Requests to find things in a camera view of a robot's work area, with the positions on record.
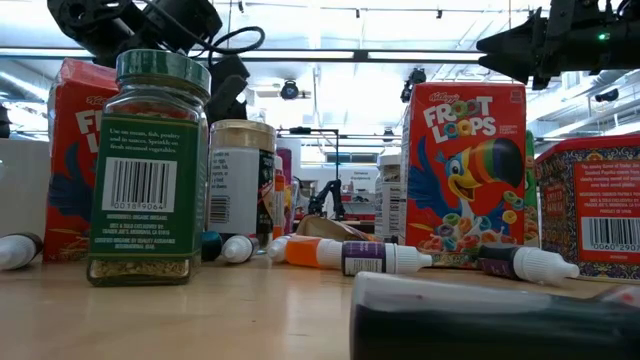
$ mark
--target red cereal box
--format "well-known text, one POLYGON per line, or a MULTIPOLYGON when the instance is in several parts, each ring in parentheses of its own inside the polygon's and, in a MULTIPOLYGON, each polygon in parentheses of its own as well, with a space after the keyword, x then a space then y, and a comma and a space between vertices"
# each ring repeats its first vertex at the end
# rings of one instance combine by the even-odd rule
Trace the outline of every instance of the red cereal box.
POLYGON ((87 253, 102 105, 117 94, 115 70, 65 59, 49 94, 51 179, 44 261, 87 253))
POLYGON ((525 89, 416 85, 403 131, 400 243, 474 268, 485 243, 524 242, 525 89))

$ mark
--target fruit loops image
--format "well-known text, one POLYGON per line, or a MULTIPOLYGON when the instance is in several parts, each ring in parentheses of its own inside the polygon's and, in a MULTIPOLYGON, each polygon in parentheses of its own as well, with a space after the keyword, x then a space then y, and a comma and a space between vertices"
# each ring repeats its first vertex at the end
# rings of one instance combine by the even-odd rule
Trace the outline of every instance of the fruit loops image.
POLYGON ((475 268, 484 243, 524 243, 525 92, 420 84, 404 124, 400 242, 475 268))

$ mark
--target green jar lid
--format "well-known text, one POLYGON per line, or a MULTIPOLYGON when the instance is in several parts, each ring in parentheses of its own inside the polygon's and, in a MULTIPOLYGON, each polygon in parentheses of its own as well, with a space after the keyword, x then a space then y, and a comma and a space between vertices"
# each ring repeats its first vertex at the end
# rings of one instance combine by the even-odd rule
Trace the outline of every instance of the green jar lid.
POLYGON ((180 79, 211 95, 211 74, 204 66, 186 56, 162 50, 135 49, 116 60, 117 79, 129 76, 180 79))

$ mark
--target white cap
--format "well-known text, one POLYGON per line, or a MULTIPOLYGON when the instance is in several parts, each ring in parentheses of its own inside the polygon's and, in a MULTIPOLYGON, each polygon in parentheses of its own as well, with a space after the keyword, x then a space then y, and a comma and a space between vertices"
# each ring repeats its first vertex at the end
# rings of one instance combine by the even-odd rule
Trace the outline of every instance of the white cap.
POLYGON ((513 257, 513 269, 522 280, 561 285, 564 278, 576 278, 580 269, 557 253, 534 247, 522 247, 513 257))
POLYGON ((275 240, 273 240, 271 244, 269 244, 269 247, 267 248, 267 256, 269 256, 271 261, 284 261, 284 252, 287 248, 287 242, 289 241, 289 238, 291 238, 291 236, 289 235, 279 236, 275 240))
POLYGON ((242 263, 251 257, 253 246, 248 237, 234 235, 222 246, 222 256, 230 263, 242 263))
POLYGON ((282 158, 280 156, 276 155, 276 159, 275 159, 275 169, 276 170, 282 170, 282 158))
POLYGON ((396 274, 415 273, 421 268, 431 266, 433 264, 431 255, 423 254, 413 246, 395 245, 395 247, 396 274))
POLYGON ((382 154, 378 156, 378 167, 400 165, 400 154, 382 154))
POLYGON ((0 239, 0 270, 27 265, 36 253, 33 240, 24 235, 9 235, 0 239))
POLYGON ((322 239, 316 248, 316 260, 324 268, 342 267, 342 243, 332 239, 322 239))

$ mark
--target overhead light fixture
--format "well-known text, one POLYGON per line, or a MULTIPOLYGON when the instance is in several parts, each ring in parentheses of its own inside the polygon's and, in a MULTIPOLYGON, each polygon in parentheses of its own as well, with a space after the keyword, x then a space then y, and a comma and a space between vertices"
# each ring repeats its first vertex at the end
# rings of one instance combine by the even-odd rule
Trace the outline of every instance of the overhead light fixture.
POLYGON ((0 58, 61 60, 66 57, 88 60, 93 55, 85 49, 0 48, 0 58))
POLYGON ((39 97, 40 99, 46 101, 49 99, 49 91, 39 88, 31 83, 28 83, 24 80, 18 79, 17 77, 13 76, 13 75, 9 75, 5 72, 0 71, 0 77, 16 84, 17 86, 25 89, 26 91, 32 93, 33 95, 39 97))
POLYGON ((370 51, 374 60, 432 60, 440 62, 477 63, 482 56, 477 51, 370 51))
POLYGON ((353 51, 321 51, 321 50, 265 50, 249 51, 239 54, 243 59, 272 58, 272 59, 349 59, 353 57, 353 51))
POLYGON ((616 126, 604 132, 605 135, 625 135, 640 131, 640 122, 616 126))

